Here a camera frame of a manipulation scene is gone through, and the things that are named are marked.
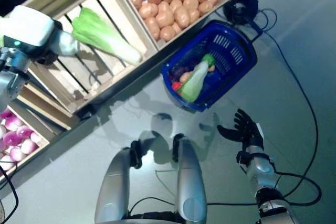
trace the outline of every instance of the red tomato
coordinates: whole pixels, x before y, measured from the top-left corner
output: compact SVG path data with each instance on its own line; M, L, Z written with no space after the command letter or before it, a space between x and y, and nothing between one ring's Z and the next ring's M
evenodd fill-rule
M172 89L174 90L174 91L177 91L180 87L181 87L181 83L179 82L179 81L175 81L175 82L173 82L173 84L172 84Z

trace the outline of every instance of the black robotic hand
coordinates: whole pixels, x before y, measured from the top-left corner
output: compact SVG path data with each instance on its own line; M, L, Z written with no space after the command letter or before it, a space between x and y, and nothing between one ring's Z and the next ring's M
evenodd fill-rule
M241 142L243 149L249 145L257 145L264 149L263 137L261 136L258 126L252 121L250 116L245 111L238 109L235 114L235 128L236 130L226 129L221 125L217 126L219 133L226 139Z

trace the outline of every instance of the purple onion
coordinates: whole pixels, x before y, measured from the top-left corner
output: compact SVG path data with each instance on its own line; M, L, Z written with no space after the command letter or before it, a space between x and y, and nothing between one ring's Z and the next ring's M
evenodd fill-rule
M7 149L7 146L5 145L4 141L0 140L0 152L3 152Z
M15 161L12 160L10 156L6 155L0 159L0 165L3 170L9 170L15 165Z
M30 138L27 138L26 140L24 140L21 145L21 151L24 154L30 154L37 148L38 148L38 145L35 144Z
M4 144L16 146L22 142L23 138L16 135L16 132L8 132L4 135Z
M30 139L34 142L34 143L38 143L41 140L41 137L36 133L36 132L32 132L32 134L30 135Z
M5 118L8 118L8 117L10 117L12 115L14 115L12 113L12 111L10 111L9 109L6 109L5 111L3 111L3 112L0 113L0 118L1 119L5 119Z
M6 118L5 127L9 131L16 131L17 128L19 128L22 125L23 125L23 122L21 121L21 119L15 115L12 115Z
M27 125L22 125L17 129L16 135L22 138L29 138L32 132L33 130Z
M6 134L6 128L3 127L2 125L0 125L0 139L2 139L4 137L4 135Z
M11 149L9 155L12 158L12 160L17 162L20 162L27 156L27 154L23 153L21 148L18 146L15 146L13 149Z

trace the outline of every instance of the floor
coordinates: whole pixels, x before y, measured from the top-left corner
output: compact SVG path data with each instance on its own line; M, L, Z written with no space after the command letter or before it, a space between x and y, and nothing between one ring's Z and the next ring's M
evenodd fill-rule
M315 206L294 210L305 224L335 223L336 108L332 98L336 89L332 73L336 65L331 53L335 51L334 41L330 39L333 38L330 22L336 15L334 0L319 2L318 9L311 8L311 3L318 0L259 1L261 6L277 7L280 20L272 34L307 90L320 126L318 156L308 175L322 187L323 197ZM203 113L189 113L176 107L165 92L159 69L153 69L109 100L96 116L15 176L20 205L8 223L93 223L99 188L109 163L118 150L138 138L155 141L143 158L143 167L131 170L130 207L147 196L173 202L176 171L170 157L172 137L177 133L184 133L194 142L209 202L253 202L248 180L235 163L239 144L222 138L215 129L218 124L232 126L237 108L261 124L266 137L265 150L274 157L277 169L302 173L314 145L310 111L272 42L264 35L254 46L258 52L257 65ZM285 193L296 182L283 177L280 189ZM8 188L1 195L8 212L13 206L13 196ZM316 195L313 187L303 183L290 200L310 201ZM147 200L134 213L163 210L173 208ZM207 220L207 223L255 223L258 215L255 207L212 206L208 208Z
M257 42L256 49L263 48L263 43ZM9 223L93 223L100 184L109 163L121 148L138 138L155 141L143 158L143 167L131 170L130 207L147 196L174 202L177 178L171 148L172 137L177 133L184 133L194 142L209 202L253 202L248 180L235 163L239 144L222 138L216 131L218 124L232 126L238 108L261 123L265 150L275 158L278 170L303 170L313 146L311 117L287 69L272 53L261 52L258 65L203 113L189 113L175 106L166 94L159 70L154 69L17 175L14 183L20 185L20 205ZM303 139L307 141L306 155L300 144ZM291 159L293 156L299 156L301 161ZM39 166L41 171L32 175ZM286 192L295 182L282 178L279 185ZM315 189L304 183L292 200L315 196ZM13 204L11 194L3 204L9 211ZM134 213L162 210L173 208L147 200ZM336 217L324 201L295 211L302 223L333 223ZM207 223L254 223L257 219L255 207L211 206Z

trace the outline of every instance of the blue plastic basket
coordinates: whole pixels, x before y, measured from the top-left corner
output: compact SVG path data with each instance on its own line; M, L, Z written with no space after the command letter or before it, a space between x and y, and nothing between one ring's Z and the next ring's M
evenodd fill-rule
M172 89L172 83L200 63L205 54L215 58L215 71L204 79L203 88L197 100L186 102ZM161 73L172 97L183 106L204 111L210 108L233 85L235 85L255 64L257 55L252 42L230 25L214 21L206 25L187 45L176 52Z

